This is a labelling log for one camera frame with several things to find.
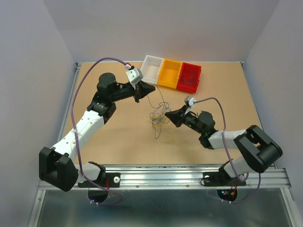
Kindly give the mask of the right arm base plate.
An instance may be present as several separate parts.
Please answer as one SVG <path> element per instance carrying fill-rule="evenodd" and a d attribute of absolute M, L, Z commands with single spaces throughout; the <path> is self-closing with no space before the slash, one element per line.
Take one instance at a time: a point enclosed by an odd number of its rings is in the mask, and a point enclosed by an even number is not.
<path fill-rule="evenodd" d="M 237 183 L 237 186 L 246 186 L 246 182 L 231 178 L 223 172 L 203 172 L 200 183 L 206 187 L 232 186 L 234 183 Z"/>

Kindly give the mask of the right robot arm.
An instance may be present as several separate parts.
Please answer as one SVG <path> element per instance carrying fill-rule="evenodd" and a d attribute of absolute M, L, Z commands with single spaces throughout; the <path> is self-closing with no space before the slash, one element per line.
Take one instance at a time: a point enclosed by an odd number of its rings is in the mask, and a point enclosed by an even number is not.
<path fill-rule="evenodd" d="M 200 144 L 206 149 L 237 149 L 241 157 L 231 159 L 219 168 L 218 180 L 229 184 L 237 175 L 249 172 L 263 173 L 282 155 L 282 149 L 260 127 L 252 125 L 240 131 L 219 131 L 211 113 L 199 115 L 182 108 L 165 113 L 176 126 L 185 125 L 200 134 Z"/>

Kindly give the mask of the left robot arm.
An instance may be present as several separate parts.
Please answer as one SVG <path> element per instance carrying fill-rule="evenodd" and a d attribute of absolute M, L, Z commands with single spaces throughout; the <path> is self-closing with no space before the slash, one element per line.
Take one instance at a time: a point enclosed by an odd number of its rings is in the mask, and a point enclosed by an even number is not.
<path fill-rule="evenodd" d="M 39 178 L 64 192 L 76 183 L 90 181 L 94 186 L 105 182 L 105 167 L 95 163 L 75 164 L 80 148 L 111 118 L 116 101 L 134 98 L 135 102 L 155 91 L 155 86 L 143 82 L 138 69 L 127 71 L 127 83 L 118 83 L 112 73 L 100 75 L 97 92 L 81 119 L 59 142 L 39 152 Z"/>

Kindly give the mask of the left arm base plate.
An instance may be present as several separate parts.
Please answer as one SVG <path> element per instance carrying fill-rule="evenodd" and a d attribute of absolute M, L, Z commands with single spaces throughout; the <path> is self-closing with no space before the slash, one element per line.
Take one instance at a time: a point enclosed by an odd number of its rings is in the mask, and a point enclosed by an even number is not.
<path fill-rule="evenodd" d="M 106 172 L 103 176 L 98 176 L 93 182 L 106 188 L 119 188 L 121 174 L 119 172 Z M 96 186 L 89 181 L 78 183 L 79 188 L 96 188 Z"/>

